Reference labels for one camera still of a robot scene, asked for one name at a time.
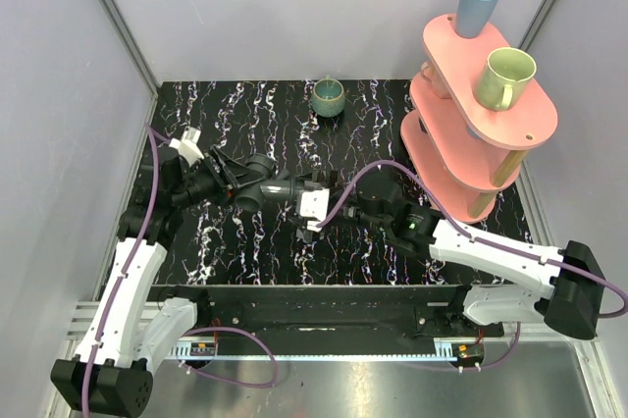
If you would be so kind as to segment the dark grey pipe tee fitting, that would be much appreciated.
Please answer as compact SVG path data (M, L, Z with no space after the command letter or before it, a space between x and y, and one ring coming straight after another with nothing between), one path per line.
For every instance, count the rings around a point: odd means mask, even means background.
M288 170L276 172L276 162L262 154L253 154L244 164L258 183L237 191L235 205L247 212L257 212L267 201L297 202L305 183L292 177Z

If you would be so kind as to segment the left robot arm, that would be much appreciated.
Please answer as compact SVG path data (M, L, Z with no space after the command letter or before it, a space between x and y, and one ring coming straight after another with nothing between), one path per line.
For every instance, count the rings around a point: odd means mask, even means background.
M85 417L140 416L172 347L186 333L199 336L211 326L207 295L180 288L146 327L140 325L183 211L202 202L231 205L275 172L263 155L239 163L216 147L203 153L182 139L153 148L151 156L148 192L120 219L112 271L87 332L74 356L56 360L51 371L58 393Z

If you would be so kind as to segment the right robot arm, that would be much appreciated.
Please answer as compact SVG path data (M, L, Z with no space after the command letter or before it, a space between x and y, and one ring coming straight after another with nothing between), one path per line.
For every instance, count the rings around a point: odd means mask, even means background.
M448 329L467 336L479 325L544 322L576 340L591 340L601 316L603 274L591 248L563 248L490 234L406 199L379 173L364 176L331 219L379 231L397 252L471 267L505 280L466 287L445 312Z

